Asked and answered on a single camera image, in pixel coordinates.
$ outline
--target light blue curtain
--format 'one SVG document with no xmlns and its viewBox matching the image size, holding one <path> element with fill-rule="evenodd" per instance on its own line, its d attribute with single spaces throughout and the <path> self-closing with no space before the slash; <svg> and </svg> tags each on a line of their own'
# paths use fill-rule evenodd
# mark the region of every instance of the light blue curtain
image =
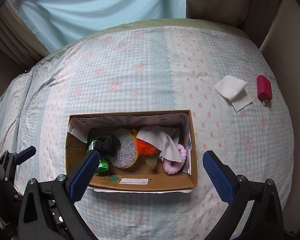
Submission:
<svg viewBox="0 0 300 240">
<path fill-rule="evenodd" d="M 185 18 L 186 0 L 19 0 L 18 13 L 52 52 L 120 24 Z"/>
</svg>

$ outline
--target pink pouch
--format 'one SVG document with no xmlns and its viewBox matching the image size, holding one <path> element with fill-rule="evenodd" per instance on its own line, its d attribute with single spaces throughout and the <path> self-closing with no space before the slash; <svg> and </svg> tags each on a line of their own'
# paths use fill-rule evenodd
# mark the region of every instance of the pink pouch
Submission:
<svg viewBox="0 0 300 240">
<path fill-rule="evenodd" d="M 271 83 L 263 75 L 257 77 L 257 90 L 258 98 L 262 101 L 263 105 L 272 99 Z"/>
</svg>

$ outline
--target pink fluffy scrunchie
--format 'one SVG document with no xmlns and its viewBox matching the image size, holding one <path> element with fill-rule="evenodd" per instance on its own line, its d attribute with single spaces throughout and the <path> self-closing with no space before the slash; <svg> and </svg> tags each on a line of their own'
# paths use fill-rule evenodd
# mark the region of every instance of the pink fluffy scrunchie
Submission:
<svg viewBox="0 0 300 240">
<path fill-rule="evenodd" d="M 179 150 L 182 157 L 181 163 L 173 162 L 163 158 L 163 168 L 164 171 L 168 174 L 175 174 L 176 172 L 180 171 L 180 169 L 182 168 L 183 164 L 186 161 L 186 157 L 187 157 L 186 149 L 181 144 L 177 144 L 177 149 Z"/>
</svg>

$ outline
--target orange fur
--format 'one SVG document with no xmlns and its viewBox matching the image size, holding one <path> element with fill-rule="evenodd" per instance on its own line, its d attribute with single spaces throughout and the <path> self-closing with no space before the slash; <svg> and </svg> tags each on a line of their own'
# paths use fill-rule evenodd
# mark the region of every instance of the orange fur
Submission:
<svg viewBox="0 0 300 240">
<path fill-rule="evenodd" d="M 140 155 L 150 156 L 150 155 L 158 153 L 159 150 L 156 147 L 154 147 L 153 145 L 151 145 L 150 143 L 147 143 L 138 138 L 135 138 L 135 139 L 136 139 L 137 152 Z"/>
</svg>

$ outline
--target silver glitter disc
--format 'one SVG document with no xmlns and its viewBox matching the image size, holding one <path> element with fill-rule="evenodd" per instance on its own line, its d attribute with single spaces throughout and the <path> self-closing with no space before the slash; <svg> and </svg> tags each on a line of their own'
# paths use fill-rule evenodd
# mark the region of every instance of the silver glitter disc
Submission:
<svg viewBox="0 0 300 240">
<path fill-rule="evenodd" d="M 126 130 L 120 129 L 113 133 L 121 142 L 114 157 L 108 156 L 109 162 L 117 168 L 128 168 L 135 163 L 138 158 L 136 143 L 132 135 Z"/>
</svg>

